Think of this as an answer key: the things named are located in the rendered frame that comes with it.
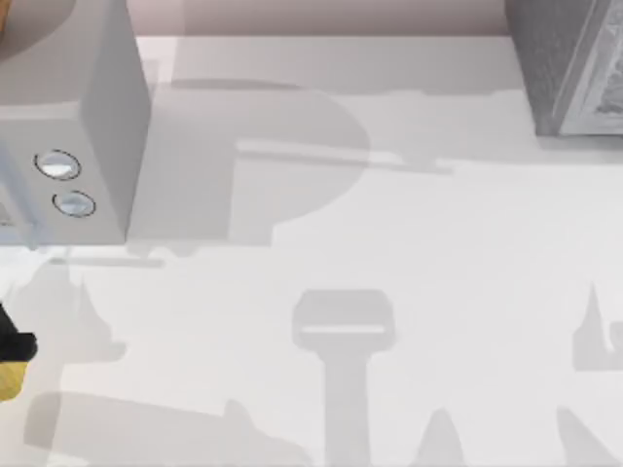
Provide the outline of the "yellow bread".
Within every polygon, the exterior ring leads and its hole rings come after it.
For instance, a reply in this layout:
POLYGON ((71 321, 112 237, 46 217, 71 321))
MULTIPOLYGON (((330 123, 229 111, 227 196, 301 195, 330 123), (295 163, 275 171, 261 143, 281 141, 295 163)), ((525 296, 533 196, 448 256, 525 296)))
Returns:
POLYGON ((0 362, 0 402, 15 399, 22 390, 27 362, 0 362))

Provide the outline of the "small round microwave knob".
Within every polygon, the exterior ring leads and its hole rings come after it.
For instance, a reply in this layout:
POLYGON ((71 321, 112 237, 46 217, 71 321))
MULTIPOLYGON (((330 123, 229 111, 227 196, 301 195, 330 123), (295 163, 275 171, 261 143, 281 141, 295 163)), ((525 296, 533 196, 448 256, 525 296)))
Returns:
POLYGON ((72 218, 87 218, 96 210, 94 199, 80 191, 55 194, 52 203, 61 214, 72 218))

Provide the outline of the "pale microwave oven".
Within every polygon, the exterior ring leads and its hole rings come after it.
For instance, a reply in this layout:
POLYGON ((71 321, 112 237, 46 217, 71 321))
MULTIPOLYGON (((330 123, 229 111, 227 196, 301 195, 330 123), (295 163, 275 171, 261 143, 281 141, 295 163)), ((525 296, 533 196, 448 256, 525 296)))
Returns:
POLYGON ((151 99, 127 0, 4 0, 0 35, 0 246, 116 245, 127 238, 151 99), (34 164, 59 149, 81 174, 56 181, 34 164), (55 194, 95 212, 72 218, 55 194))

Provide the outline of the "large round microwave knob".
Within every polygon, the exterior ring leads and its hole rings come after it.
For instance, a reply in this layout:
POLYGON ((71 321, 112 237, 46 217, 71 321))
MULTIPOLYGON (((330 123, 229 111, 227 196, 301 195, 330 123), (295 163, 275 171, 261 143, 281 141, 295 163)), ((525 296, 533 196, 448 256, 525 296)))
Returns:
POLYGON ((36 154, 33 161, 43 175, 56 181, 75 179, 82 172, 80 162, 72 154, 59 149, 36 154))

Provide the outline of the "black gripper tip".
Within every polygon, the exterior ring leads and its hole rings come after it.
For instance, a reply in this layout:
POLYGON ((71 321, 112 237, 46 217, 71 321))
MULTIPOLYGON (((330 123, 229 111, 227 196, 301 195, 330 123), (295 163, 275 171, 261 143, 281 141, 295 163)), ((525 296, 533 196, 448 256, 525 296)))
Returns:
POLYGON ((27 363, 37 352, 36 336, 21 332, 0 303, 0 363, 27 363))

